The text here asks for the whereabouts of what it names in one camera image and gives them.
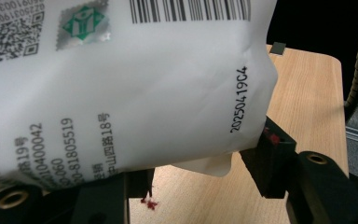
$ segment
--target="white plastic bag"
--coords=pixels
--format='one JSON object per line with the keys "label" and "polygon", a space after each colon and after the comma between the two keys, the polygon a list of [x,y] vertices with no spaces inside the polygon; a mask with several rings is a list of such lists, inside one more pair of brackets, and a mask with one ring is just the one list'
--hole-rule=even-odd
{"label": "white plastic bag", "polygon": [[264,126],[275,2],[0,0],[0,187],[226,173]]}

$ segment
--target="wooden surface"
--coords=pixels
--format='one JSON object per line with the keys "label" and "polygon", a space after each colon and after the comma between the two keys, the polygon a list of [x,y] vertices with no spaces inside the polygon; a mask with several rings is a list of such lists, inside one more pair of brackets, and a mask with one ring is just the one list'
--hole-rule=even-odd
{"label": "wooden surface", "polygon": [[[294,49],[270,58],[279,78],[268,116],[296,139],[297,152],[321,152],[347,173],[339,61]],[[156,169],[153,186],[156,210],[131,199],[131,224],[289,223],[285,200],[262,198],[238,153],[224,177],[164,166]]]}

